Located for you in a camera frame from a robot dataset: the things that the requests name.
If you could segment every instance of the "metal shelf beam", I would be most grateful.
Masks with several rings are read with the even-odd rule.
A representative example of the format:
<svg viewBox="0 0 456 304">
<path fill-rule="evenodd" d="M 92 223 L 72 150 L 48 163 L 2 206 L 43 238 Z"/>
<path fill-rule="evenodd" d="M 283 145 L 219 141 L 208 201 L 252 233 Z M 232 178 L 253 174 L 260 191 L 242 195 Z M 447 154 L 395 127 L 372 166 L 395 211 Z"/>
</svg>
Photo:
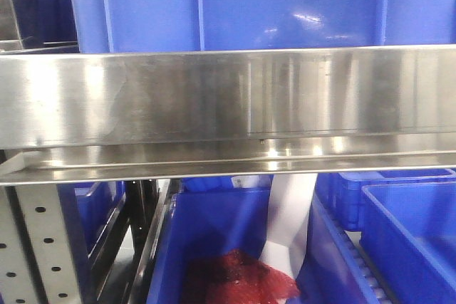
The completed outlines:
<svg viewBox="0 0 456 304">
<path fill-rule="evenodd" d="M 455 166 L 454 70 L 456 46 L 0 56 L 0 184 Z"/>
</svg>

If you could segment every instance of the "blue plastic bin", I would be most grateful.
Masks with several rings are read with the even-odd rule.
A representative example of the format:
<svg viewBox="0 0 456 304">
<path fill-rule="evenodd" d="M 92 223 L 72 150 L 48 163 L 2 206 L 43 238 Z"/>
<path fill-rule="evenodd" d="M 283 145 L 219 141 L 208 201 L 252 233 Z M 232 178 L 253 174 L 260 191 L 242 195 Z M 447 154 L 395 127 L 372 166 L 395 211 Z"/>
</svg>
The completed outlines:
<svg viewBox="0 0 456 304">
<path fill-rule="evenodd" d="M 218 189 L 243 188 L 243 179 L 251 176 L 215 176 L 215 177 L 190 177 L 183 178 L 183 190 L 185 192 L 207 192 Z M 254 187 L 270 188 L 273 174 L 253 176 Z"/>
<path fill-rule="evenodd" d="M 454 43 L 455 0 L 73 0 L 82 52 Z"/>
<path fill-rule="evenodd" d="M 36 0 L 38 27 L 45 42 L 76 41 L 71 0 Z"/>
<path fill-rule="evenodd" d="M 448 182 L 456 180 L 451 169 L 338 172 L 320 174 L 316 193 L 347 231 L 360 231 L 364 225 L 361 187 L 370 184 Z"/>
<path fill-rule="evenodd" d="M 147 304 L 178 304 L 185 268 L 193 258 L 219 256 L 233 248 L 258 257 L 266 236 L 268 200 L 269 191 L 264 189 L 178 194 L 159 247 Z M 297 279 L 303 296 L 289 303 L 379 304 L 351 253 L 353 245 L 350 250 L 346 236 L 337 238 L 321 206 L 313 207 L 310 226 L 311 257 Z M 335 272 L 333 261 L 338 266 Z M 318 272 L 331 273 L 332 281 L 318 282 Z M 325 299 L 322 292 L 330 288 L 333 292 Z"/>
<path fill-rule="evenodd" d="M 125 193 L 125 185 L 123 182 L 87 182 L 71 186 L 76 193 L 85 243 L 88 251 L 91 251 L 106 225 L 112 209 Z"/>
<path fill-rule="evenodd" d="M 456 303 L 456 182 L 363 188 L 361 245 L 404 304 Z"/>
</svg>

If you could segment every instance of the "white paper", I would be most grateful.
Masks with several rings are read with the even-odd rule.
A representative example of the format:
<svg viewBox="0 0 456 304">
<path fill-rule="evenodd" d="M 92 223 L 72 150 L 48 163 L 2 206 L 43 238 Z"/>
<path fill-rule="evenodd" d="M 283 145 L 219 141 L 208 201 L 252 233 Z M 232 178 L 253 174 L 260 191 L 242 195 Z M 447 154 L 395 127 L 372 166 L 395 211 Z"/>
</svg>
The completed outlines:
<svg viewBox="0 0 456 304">
<path fill-rule="evenodd" d="M 296 278 L 306 256 L 307 228 L 317 174 L 277 174 L 269 197 L 260 260 Z"/>
<path fill-rule="evenodd" d="M 268 175 L 234 176 L 231 178 L 234 188 L 268 187 L 271 180 Z"/>
</svg>

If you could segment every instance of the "metal shelving unit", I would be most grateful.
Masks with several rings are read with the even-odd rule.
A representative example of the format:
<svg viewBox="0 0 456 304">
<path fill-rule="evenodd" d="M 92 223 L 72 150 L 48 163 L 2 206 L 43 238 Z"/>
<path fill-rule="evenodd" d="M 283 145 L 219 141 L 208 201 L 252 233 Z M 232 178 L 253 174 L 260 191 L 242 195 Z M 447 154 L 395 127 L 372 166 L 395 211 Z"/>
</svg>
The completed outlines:
<svg viewBox="0 0 456 304">
<path fill-rule="evenodd" d="M 0 66 L 0 148 L 9 156 L 0 164 L 0 256 L 11 268 L 0 277 L 17 282 L 25 303 L 99 295 L 74 196 L 58 183 L 136 181 L 127 201 L 142 214 L 120 211 L 123 220 L 108 224 L 125 233 L 137 222 L 123 298 L 133 304 L 144 298 L 177 187 L 144 191 L 139 179 L 456 165 L 454 46 L 20 55 L 1 56 Z"/>
</svg>

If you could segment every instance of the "blue plastic crate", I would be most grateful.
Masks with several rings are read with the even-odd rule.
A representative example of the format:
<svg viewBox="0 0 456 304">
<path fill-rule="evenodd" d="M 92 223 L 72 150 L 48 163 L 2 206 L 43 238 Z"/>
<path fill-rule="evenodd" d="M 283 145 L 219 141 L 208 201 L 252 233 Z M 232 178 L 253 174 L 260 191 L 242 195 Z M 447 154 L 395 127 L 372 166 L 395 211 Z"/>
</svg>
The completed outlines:
<svg viewBox="0 0 456 304">
<path fill-rule="evenodd" d="M 125 185 L 123 182 L 87 182 L 76 183 L 72 187 L 76 193 L 85 243 L 91 251 L 111 211 L 125 193 Z"/>
<path fill-rule="evenodd" d="M 178 304 L 185 268 L 193 258 L 219 256 L 233 248 L 258 257 L 266 236 L 268 201 L 269 191 L 264 189 L 178 194 L 159 247 L 147 304 Z M 304 294 L 288 303 L 379 304 L 353 257 L 353 245 L 350 250 L 346 235 L 338 235 L 324 215 L 321 206 L 313 206 L 311 257 L 297 279 Z M 329 274 L 326 268 L 330 263 L 332 270 L 333 261 L 338 269 L 332 281 L 319 282 L 318 275 Z M 329 291 L 326 299 L 324 291 Z"/>
<path fill-rule="evenodd" d="M 456 182 L 363 188 L 361 245 L 404 304 L 456 303 Z"/>
<path fill-rule="evenodd" d="M 190 177 L 183 178 L 182 184 L 185 192 L 207 192 L 210 190 L 245 188 L 246 178 L 249 178 L 250 183 L 254 183 L 250 187 L 270 188 L 274 175 Z"/>
<path fill-rule="evenodd" d="M 316 193 L 347 231 L 360 231 L 364 225 L 361 188 L 370 184 L 448 182 L 456 179 L 451 169 L 338 172 L 320 174 Z"/>
<path fill-rule="evenodd" d="M 317 197 L 309 217 L 306 258 L 326 303 L 390 303 L 346 232 Z"/>
<path fill-rule="evenodd" d="M 82 52 L 454 43 L 454 0 L 73 0 Z"/>
<path fill-rule="evenodd" d="M 43 41 L 76 41 L 71 0 L 36 0 L 36 6 Z"/>
</svg>

